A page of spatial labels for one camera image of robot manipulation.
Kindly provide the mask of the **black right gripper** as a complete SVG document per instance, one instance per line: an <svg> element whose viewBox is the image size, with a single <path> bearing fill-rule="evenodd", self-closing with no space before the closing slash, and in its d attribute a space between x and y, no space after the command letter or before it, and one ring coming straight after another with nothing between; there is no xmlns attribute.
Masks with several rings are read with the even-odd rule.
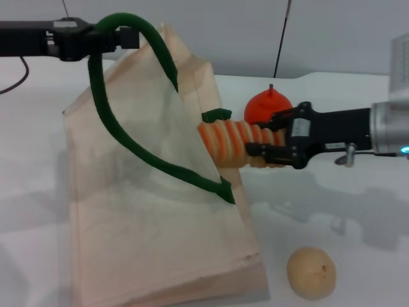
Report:
<svg viewBox="0 0 409 307"><path fill-rule="evenodd" d="M350 145L357 151L373 148L369 108L320 113L303 102L256 125L273 132L286 129L286 145L246 143L248 164L255 168L303 169L319 154L345 152Z"/></svg>

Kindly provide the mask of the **white handbag with green handles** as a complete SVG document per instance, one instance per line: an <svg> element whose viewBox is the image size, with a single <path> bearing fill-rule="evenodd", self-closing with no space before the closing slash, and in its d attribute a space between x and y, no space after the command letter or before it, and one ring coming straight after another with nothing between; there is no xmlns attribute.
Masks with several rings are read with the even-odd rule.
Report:
<svg viewBox="0 0 409 307"><path fill-rule="evenodd" d="M97 28L145 38L63 113L73 307L268 299L239 171L217 168L197 126L227 120L209 62L169 26L114 13Z"/></svg>

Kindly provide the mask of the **beige round fruit toy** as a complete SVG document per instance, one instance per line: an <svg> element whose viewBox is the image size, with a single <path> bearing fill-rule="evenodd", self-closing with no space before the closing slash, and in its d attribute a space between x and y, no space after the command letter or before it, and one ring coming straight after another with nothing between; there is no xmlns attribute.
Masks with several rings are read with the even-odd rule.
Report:
<svg viewBox="0 0 409 307"><path fill-rule="evenodd" d="M292 252L286 272L293 291L310 301L327 297L336 287L336 265L324 250L316 247L306 246Z"/></svg>

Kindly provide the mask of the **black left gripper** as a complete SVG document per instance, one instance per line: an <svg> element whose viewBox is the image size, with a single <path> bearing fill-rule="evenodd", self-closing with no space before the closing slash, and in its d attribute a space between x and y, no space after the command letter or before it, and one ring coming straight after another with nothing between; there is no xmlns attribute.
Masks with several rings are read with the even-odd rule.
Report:
<svg viewBox="0 0 409 307"><path fill-rule="evenodd" d="M0 21L0 57L48 56L61 61L86 57L82 43L91 32L91 53L139 49L139 31L121 26L115 31L93 31L93 25L80 18L46 21Z"/></svg>

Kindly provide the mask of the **orange toy persimmon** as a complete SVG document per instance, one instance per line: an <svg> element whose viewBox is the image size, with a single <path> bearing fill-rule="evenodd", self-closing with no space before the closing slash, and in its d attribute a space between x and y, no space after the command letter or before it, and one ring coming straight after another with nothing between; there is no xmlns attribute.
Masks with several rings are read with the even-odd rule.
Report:
<svg viewBox="0 0 409 307"><path fill-rule="evenodd" d="M273 84L267 90L258 93L247 103L244 120L250 125L266 128L275 113L291 109L291 102L279 93Z"/></svg>

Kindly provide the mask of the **orange striped bread toy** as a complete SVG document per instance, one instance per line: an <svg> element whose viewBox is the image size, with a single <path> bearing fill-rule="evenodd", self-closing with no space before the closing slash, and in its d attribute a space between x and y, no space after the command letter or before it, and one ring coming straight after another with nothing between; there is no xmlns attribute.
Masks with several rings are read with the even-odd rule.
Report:
<svg viewBox="0 0 409 307"><path fill-rule="evenodd" d="M262 157L251 157L245 150L247 143L285 145L284 131L272 132L245 121L216 120L197 126L201 139L218 168L277 168Z"/></svg>

